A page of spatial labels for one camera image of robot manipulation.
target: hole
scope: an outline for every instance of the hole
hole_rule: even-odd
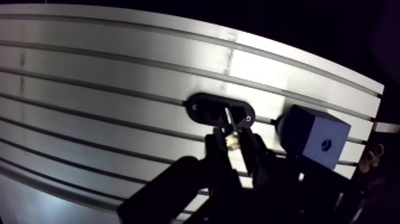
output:
[[[326,139],[325,141],[322,142],[321,144],[321,149],[322,151],[326,152],[332,147],[332,141],[330,139]]]

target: blue block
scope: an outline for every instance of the blue block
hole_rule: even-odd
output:
[[[333,170],[350,127],[328,113],[294,105],[279,120],[277,132],[288,154],[310,158]]]

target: metal surface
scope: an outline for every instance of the metal surface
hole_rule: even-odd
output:
[[[212,127],[191,121],[183,107],[194,93],[251,104],[252,131],[281,157],[270,123],[291,105],[342,119],[352,127],[335,171],[351,178],[383,92],[381,84],[291,46],[169,15],[1,5],[0,29],[0,166],[114,204],[181,156],[204,157]],[[240,151],[229,157],[242,185],[252,187]],[[27,197],[43,194],[20,189]],[[207,197],[199,192],[178,219]]]
[[[0,176],[0,206],[4,223],[119,223],[114,214],[78,205]]]
[[[270,52],[276,58],[286,59],[306,70],[314,69],[316,73],[331,78],[339,77],[340,80],[350,81],[352,84],[370,89],[382,94],[383,85],[362,76],[346,67],[340,66],[324,58],[302,51],[300,49],[262,38],[240,30],[201,21],[179,18],[170,15],[148,13],[137,10],[124,10],[106,7],[74,6],[74,5],[6,5],[0,8],[1,14],[6,15],[58,15],[63,17],[97,18],[102,22],[117,21],[120,24],[144,24],[150,27],[162,27],[179,31],[176,34],[198,34],[212,38],[212,40],[224,40],[238,44],[238,48],[250,47],[253,52]]]
[[[375,132],[384,132],[384,133],[398,133],[400,131],[400,125],[383,123],[383,122],[375,122],[374,123],[374,131]]]

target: black mounting clip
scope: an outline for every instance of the black mounting clip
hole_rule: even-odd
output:
[[[198,93],[185,102],[185,107],[189,117],[203,125],[224,128],[228,120],[232,119],[232,123],[240,129],[251,127],[255,121],[255,113],[250,104],[236,99]],[[227,117],[226,109],[232,118]]]

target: groove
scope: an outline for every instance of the groove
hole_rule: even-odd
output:
[[[65,186],[69,186],[71,188],[75,188],[75,189],[78,189],[78,190],[81,190],[81,191],[85,191],[85,192],[88,192],[88,193],[91,193],[91,194],[95,194],[95,195],[98,195],[98,196],[102,196],[102,197],[106,197],[106,198],[110,198],[110,199],[114,199],[114,200],[119,200],[119,201],[125,200],[125,198],[123,198],[123,197],[119,197],[119,196],[116,196],[116,195],[103,193],[101,191],[96,191],[96,190],[93,190],[93,189],[90,189],[90,188],[85,188],[83,186],[76,185],[74,183],[69,183],[69,182],[63,181],[61,179],[53,178],[52,176],[48,176],[46,174],[39,173],[39,172],[34,171],[34,170],[30,169],[30,168],[26,168],[24,166],[21,166],[21,165],[19,165],[17,163],[14,163],[12,161],[6,160],[6,159],[1,158],[1,157],[0,157],[0,161],[4,162],[6,164],[9,164],[11,166],[14,166],[14,167],[16,167],[16,168],[18,168],[20,170],[24,170],[24,171],[26,171],[28,173],[34,174],[36,176],[40,176],[41,178],[44,178],[44,179],[47,179],[49,181],[53,181],[53,182],[56,182],[56,183],[59,183],[59,184],[65,185]]]
[[[339,77],[331,72],[319,69],[317,67],[302,63],[300,61],[296,61],[291,58],[287,58],[278,54],[274,54],[272,52],[264,51],[258,48],[254,48],[251,46],[242,45],[239,43],[235,43],[232,41],[227,41],[219,38],[214,38],[210,36],[200,35],[196,33],[191,33],[182,30],[176,30],[166,27],[159,27],[159,26],[152,26],[147,24],[139,24],[135,22],[128,22],[128,21],[115,21],[115,20],[107,20],[102,18],[87,18],[87,17],[77,17],[77,16],[67,16],[67,15],[30,15],[30,14],[3,14],[0,15],[0,19],[3,20],[48,20],[48,21],[63,21],[63,22],[70,22],[70,23],[86,23],[86,24],[100,24],[103,26],[113,26],[113,27],[123,27],[123,28],[130,28],[130,29],[137,29],[137,30],[144,30],[147,32],[156,32],[156,33],[163,33],[172,36],[179,36],[181,38],[187,39],[194,39],[201,42],[211,43],[214,45],[225,46],[227,48],[236,49],[239,51],[248,52],[251,54],[259,55],[265,58],[269,58],[272,60],[276,60],[285,64],[289,64],[291,66],[304,69],[331,80],[335,80],[337,82],[343,83],[345,85],[351,86],[352,88],[358,89],[363,91],[367,94],[373,95],[375,97],[379,97],[375,91],[372,91],[369,88],[359,85],[356,82],[347,80],[345,78]]]
[[[3,161],[4,163],[10,164],[12,166],[18,167],[18,168],[20,168],[22,170],[28,171],[28,170],[26,170],[25,167],[22,167],[22,166],[17,165],[17,164],[15,164],[13,162],[7,161],[7,160],[5,160],[3,158],[0,158],[0,161]],[[24,176],[24,175],[19,174],[17,172],[13,172],[11,170],[7,170],[6,168],[3,168],[1,166],[0,166],[0,172],[1,172],[2,175],[7,176],[8,178],[13,179],[13,180],[15,180],[15,181],[17,181],[19,183],[22,183],[24,185],[27,185],[27,186],[29,186],[31,188],[34,188],[34,189],[37,189],[39,191],[51,194],[51,195],[56,196],[58,198],[62,198],[62,199],[65,199],[67,201],[71,201],[73,203],[83,204],[86,207],[94,208],[94,209],[97,209],[97,210],[103,210],[103,211],[107,211],[107,212],[112,212],[112,213],[115,213],[116,210],[117,210],[117,207],[112,205],[112,204],[108,204],[108,203],[105,203],[103,201],[96,200],[96,199],[93,199],[93,198],[89,198],[89,197],[86,197],[86,196],[83,196],[83,195],[75,194],[73,192],[58,188],[56,186],[51,186],[51,185],[49,185],[47,183],[43,183],[43,182],[37,181],[37,180],[35,180],[33,178]],[[89,190],[88,192],[90,192],[92,194],[100,193],[99,195],[106,197],[104,195],[104,193],[101,193],[101,192],[95,192],[93,190],[85,189],[85,188],[80,187],[80,186],[74,186],[72,183],[68,183],[68,185],[70,187],[73,187],[73,188],[78,187],[77,189],[81,189],[82,191]],[[117,197],[117,196],[114,196],[114,195],[109,195],[109,196],[111,198],[113,198],[113,199],[115,199]]]
[[[67,136],[67,135],[60,134],[60,133],[51,132],[49,130],[45,130],[45,129],[41,129],[39,127],[34,127],[34,126],[31,126],[31,125],[27,125],[27,124],[24,124],[24,123],[21,123],[21,122],[17,122],[17,121],[14,121],[14,120],[10,120],[10,119],[4,118],[4,117],[0,117],[0,120],[3,121],[3,122],[10,123],[12,125],[23,127],[25,129],[28,129],[28,130],[32,130],[34,132],[39,132],[39,133],[42,133],[42,134],[45,134],[45,135],[52,136],[54,138],[62,139],[62,140],[65,140],[65,141],[74,142],[74,143],[77,143],[77,144],[80,144],[80,145],[85,145],[85,146],[88,146],[88,147],[97,148],[99,150],[109,151],[109,152],[117,153],[117,154],[121,154],[121,155],[127,155],[129,157],[141,158],[141,159],[144,159],[144,160],[154,161],[154,162],[158,162],[158,163],[173,164],[175,162],[175,160],[170,160],[170,159],[167,159],[167,158],[161,158],[161,157],[146,155],[146,154],[142,154],[142,153],[136,153],[136,152],[133,152],[133,151],[123,150],[123,149],[120,149],[120,148],[110,147],[110,146],[102,145],[102,144],[97,144],[97,143],[94,143],[94,142],[82,140],[82,139],[79,139],[79,138],[70,137],[70,136]]]
[[[3,139],[3,138],[0,138],[0,142],[3,142],[5,144],[7,144],[7,145],[10,145],[10,146],[12,146],[14,148],[18,148],[19,150],[22,150],[22,151],[25,151],[25,152],[28,152],[28,153],[31,153],[31,154],[34,154],[34,155],[38,155],[38,156],[43,157],[43,158],[47,158],[48,160],[56,161],[56,162],[59,162],[59,163],[62,163],[62,164],[65,164],[65,165],[68,165],[68,166],[71,166],[71,167],[79,168],[79,169],[82,169],[82,170],[86,170],[86,171],[89,171],[89,172],[97,173],[97,174],[104,175],[104,176],[109,176],[109,177],[112,177],[112,178],[121,179],[121,180],[124,180],[124,181],[129,181],[129,182],[133,182],[133,183],[139,183],[139,184],[143,184],[143,185],[146,185],[146,184],[149,183],[149,181],[146,181],[146,180],[143,180],[143,179],[133,178],[133,177],[130,177],[130,176],[120,175],[118,173],[112,173],[112,172],[104,171],[104,170],[101,170],[101,169],[97,169],[97,168],[85,166],[85,165],[82,165],[82,164],[79,164],[79,163],[75,163],[75,162],[72,162],[72,161],[68,161],[68,160],[65,160],[63,158],[59,158],[59,157],[55,157],[55,156],[52,156],[52,155],[49,155],[49,154],[45,154],[45,153],[42,153],[42,152],[27,148],[25,146],[16,144],[14,142],[10,142],[10,141],[8,141],[6,139]],[[200,190],[200,191],[198,191],[198,194],[208,195],[208,192]]]
[[[183,139],[188,139],[191,141],[204,142],[204,138],[202,136],[198,136],[198,135],[191,135],[188,133],[176,132],[173,130],[162,129],[159,127],[147,126],[147,125],[137,124],[137,123],[133,123],[133,122],[126,122],[124,120],[113,119],[110,117],[104,117],[104,116],[100,116],[100,115],[96,115],[96,114],[90,114],[90,113],[72,110],[72,109],[59,107],[59,106],[55,106],[55,105],[51,105],[51,104],[45,104],[45,103],[42,103],[39,101],[34,101],[34,100],[26,99],[23,97],[16,97],[16,96],[4,94],[4,93],[0,93],[0,97],[6,98],[6,99],[11,99],[11,100],[18,101],[18,102],[23,102],[25,104],[34,105],[37,107],[46,108],[49,110],[59,111],[59,112],[65,113],[65,114],[71,114],[71,115],[75,115],[75,116],[85,117],[85,118],[97,120],[100,122],[106,122],[106,123],[111,123],[114,125],[130,127],[130,128],[134,128],[134,129],[138,129],[138,130],[144,130],[147,132],[153,132],[153,133],[158,133],[161,135],[172,136],[175,138],[183,138]]]
[[[123,197],[119,197],[119,196],[115,196],[115,195],[111,195],[111,194],[106,194],[106,193],[103,193],[103,192],[99,192],[99,191],[95,191],[95,190],[92,190],[92,189],[89,189],[89,188],[78,186],[78,185],[75,185],[73,183],[62,181],[62,180],[53,178],[53,177],[48,176],[48,175],[44,175],[43,173],[36,172],[36,171],[34,171],[32,169],[29,169],[29,168],[26,168],[26,167],[21,166],[19,164],[13,163],[12,161],[8,161],[8,160],[6,160],[4,158],[0,158],[0,161],[4,162],[6,164],[9,164],[10,166],[14,166],[14,167],[16,167],[18,169],[24,170],[24,171],[26,171],[28,173],[31,173],[31,174],[34,174],[36,176],[40,176],[42,178],[45,178],[47,180],[54,181],[56,183],[60,183],[62,185],[69,186],[69,187],[72,187],[72,188],[76,188],[76,189],[79,189],[79,190],[82,190],[82,191],[86,191],[86,192],[89,192],[91,194],[95,194],[95,195],[98,195],[98,196],[107,197],[107,198],[111,198],[111,199],[119,200],[119,201],[124,201],[126,199],[126,198],[123,198]],[[67,201],[71,201],[73,203],[82,204],[82,205],[84,205],[86,207],[90,207],[90,208],[93,208],[93,209],[107,211],[107,212],[116,214],[117,206],[115,206],[115,205],[112,205],[112,204],[109,204],[109,203],[105,203],[103,201],[96,200],[96,199],[93,199],[93,198],[90,198],[90,197],[87,197],[87,196],[84,196],[84,195],[76,194],[76,193],[61,189],[59,187],[52,186],[50,184],[43,183],[41,181],[37,181],[37,180],[35,180],[33,178],[30,178],[28,176],[22,175],[21,173],[18,173],[18,172],[12,171],[12,170],[8,170],[7,168],[1,167],[1,166],[0,166],[0,173],[2,173],[4,176],[6,176],[6,177],[8,177],[10,179],[13,179],[13,180],[15,180],[15,181],[17,181],[19,183],[22,183],[22,184],[27,185],[27,186],[29,186],[31,188],[37,189],[38,191],[42,191],[42,192],[45,192],[47,194],[51,194],[53,196],[56,196],[58,198],[62,198],[62,199],[67,200]],[[192,214],[193,211],[183,210],[182,213]]]
[[[52,75],[47,75],[47,74],[33,73],[30,71],[23,71],[23,70],[19,70],[19,69],[10,69],[10,68],[5,68],[5,67],[0,67],[0,71],[11,74],[11,75],[26,76],[26,77],[31,77],[34,79],[47,80],[50,82],[80,86],[80,87],[89,88],[89,89],[96,89],[99,91],[127,95],[130,97],[136,97],[136,98],[142,98],[142,99],[147,99],[147,100],[151,100],[151,101],[162,102],[165,104],[171,104],[171,105],[175,105],[175,106],[179,106],[179,107],[185,106],[185,101],[182,101],[180,99],[174,99],[174,98],[169,98],[169,97],[164,97],[164,96],[159,96],[159,95],[154,95],[154,94],[147,94],[147,93],[133,91],[133,90],[129,90],[129,89],[116,88],[116,87],[107,86],[107,85],[100,85],[100,84],[95,84],[95,83],[90,83],[90,82],[85,82],[85,81],[80,81],[80,80],[75,80],[75,79],[68,79],[68,78],[64,78],[64,77],[57,77],[57,76],[52,76]],[[276,124],[276,120],[270,119],[267,117],[261,117],[261,116],[256,116],[255,121],[258,123],[266,124],[266,125],[275,125]],[[366,144],[366,142],[361,139],[351,138],[351,137],[348,137],[347,141],[353,142],[353,143],[358,143],[358,144],[364,144],[364,145]]]
[[[202,76],[202,77],[207,77],[210,79],[215,79],[215,80],[220,80],[224,82],[230,82],[234,83],[237,85],[241,86],[247,86],[249,88],[254,88],[254,89],[259,89],[261,91],[266,91],[266,92],[271,92],[273,94],[278,94],[282,95],[284,97],[289,97],[292,99],[296,99],[298,101],[302,102],[307,102],[310,104],[314,105],[319,105],[325,108],[329,108],[332,110],[340,111],[342,113],[346,113],[364,120],[370,120],[371,117],[367,116],[365,114],[338,106],[334,105],[328,102],[324,102],[319,99],[307,97],[301,94],[296,94],[291,91],[287,91],[284,89],[279,89],[275,88],[272,86],[260,84],[257,82],[252,82],[248,81],[245,79],[240,79],[237,77],[232,77],[232,76],[224,76],[219,73],[214,73],[211,71],[205,71],[205,70],[200,70],[200,69],[195,69],[191,67],[185,67],[185,66],[180,66],[177,64],[171,64],[171,63],[164,63],[160,61],[154,61],[154,60],[147,60],[143,58],[136,58],[136,57],[130,57],[130,56],[125,56],[125,55],[120,55],[120,54],[112,54],[112,53],[107,53],[107,52],[100,52],[100,51],[91,51],[91,50],[86,50],[86,49],[80,49],[80,48],[69,48],[69,47],[64,47],[64,46],[55,46],[55,45],[46,45],[46,44],[41,44],[41,43],[26,43],[26,42],[14,42],[14,41],[0,41],[0,45],[3,46],[13,46],[13,47],[19,47],[19,48],[31,48],[31,49],[40,49],[40,50],[47,50],[47,51],[56,51],[56,52],[63,52],[63,53],[68,53],[68,54],[80,54],[80,55],[86,55],[90,57],[98,57],[98,58],[107,58],[110,60],[119,60],[119,61],[126,61],[130,63],[136,63],[136,64],[143,64],[146,66],[153,66],[153,67],[159,67],[162,69],[168,69],[168,70],[174,70],[174,71],[179,71],[183,73],[190,73],[194,74],[197,76]]]

